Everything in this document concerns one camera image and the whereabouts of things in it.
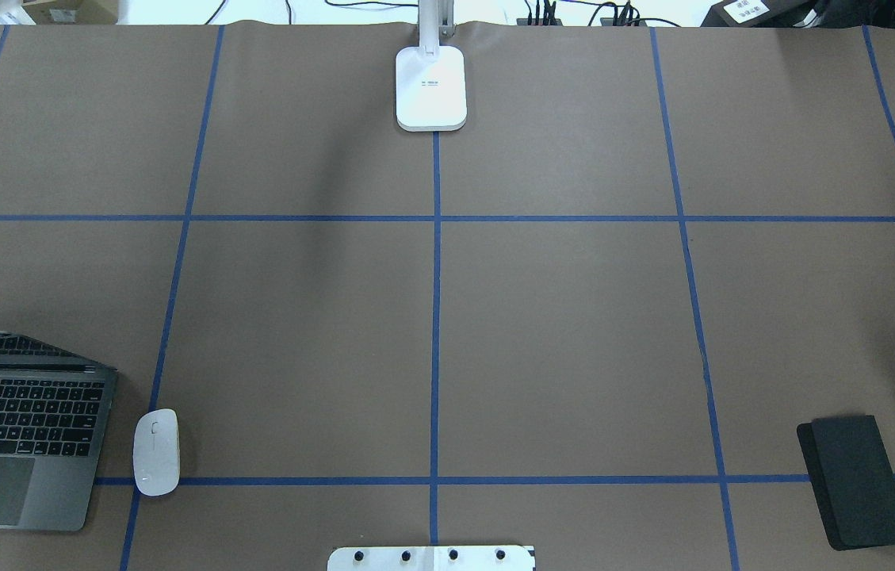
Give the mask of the grey laptop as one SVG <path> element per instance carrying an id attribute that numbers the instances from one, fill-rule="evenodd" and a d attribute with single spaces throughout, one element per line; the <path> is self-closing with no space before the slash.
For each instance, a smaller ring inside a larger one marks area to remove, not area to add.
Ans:
<path id="1" fill-rule="evenodd" d="M 0 330 L 0 528 L 80 531 L 118 373 Z"/>

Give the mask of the white desk lamp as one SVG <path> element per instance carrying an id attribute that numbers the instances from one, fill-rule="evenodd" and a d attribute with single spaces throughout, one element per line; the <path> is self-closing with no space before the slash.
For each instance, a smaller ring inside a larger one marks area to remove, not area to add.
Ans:
<path id="1" fill-rule="evenodd" d="M 453 132 L 468 120 L 465 56 L 443 44 L 455 30 L 454 1 L 418 2 L 418 40 L 394 60 L 396 122 L 407 132 Z"/>

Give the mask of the white computer mouse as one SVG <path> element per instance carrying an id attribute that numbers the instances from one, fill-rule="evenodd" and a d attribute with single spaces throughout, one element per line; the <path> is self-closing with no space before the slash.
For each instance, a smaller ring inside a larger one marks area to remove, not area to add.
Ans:
<path id="1" fill-rule="evenodd" d="M 156 409 L 139 419 L 133 431 L 132 466 L 144 496 L 164 496 L 178 487 L 182 455 L 173 409 Z"/>

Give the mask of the cardboard box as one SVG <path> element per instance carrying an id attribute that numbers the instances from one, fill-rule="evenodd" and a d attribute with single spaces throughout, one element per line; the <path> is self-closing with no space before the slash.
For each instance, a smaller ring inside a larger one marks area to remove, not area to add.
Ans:
<path id="1" fill-rule="evenodd" d="M 23 1 L 21 7 L 37 25 L 117 25 L 120 1 Z"/>

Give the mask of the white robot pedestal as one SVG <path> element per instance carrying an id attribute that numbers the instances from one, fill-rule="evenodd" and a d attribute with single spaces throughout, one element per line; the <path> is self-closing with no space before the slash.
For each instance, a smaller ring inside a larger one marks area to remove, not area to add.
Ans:
<path id="1" fill-rule="evenodd" d="M 535 570 L 534 548 L 519 545 L 338 548 L 327 570 Z"/>

